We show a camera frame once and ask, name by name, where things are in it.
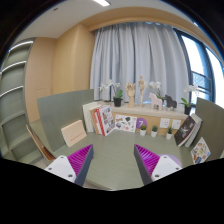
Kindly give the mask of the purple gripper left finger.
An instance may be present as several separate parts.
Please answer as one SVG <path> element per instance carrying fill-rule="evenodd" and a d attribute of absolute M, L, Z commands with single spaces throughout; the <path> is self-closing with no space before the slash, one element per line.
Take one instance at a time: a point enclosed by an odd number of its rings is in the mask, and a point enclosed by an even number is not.
<path fill-rule="evenodd" d="M 45 171 L 82 186 L 85 182 L 93 155 L 93 145 L 90 144 L 69 156 L 60 155 L 45 168 Z"/>

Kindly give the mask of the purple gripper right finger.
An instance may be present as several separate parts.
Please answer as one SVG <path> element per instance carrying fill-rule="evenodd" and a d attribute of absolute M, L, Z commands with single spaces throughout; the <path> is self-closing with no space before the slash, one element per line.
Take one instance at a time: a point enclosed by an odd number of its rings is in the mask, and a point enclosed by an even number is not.
<path fill-rule="evenodd" d="M 134 156 L 144 185 L 182 169 L 174 156 L 157 155 L 137 144 L 134 145 Z"/>

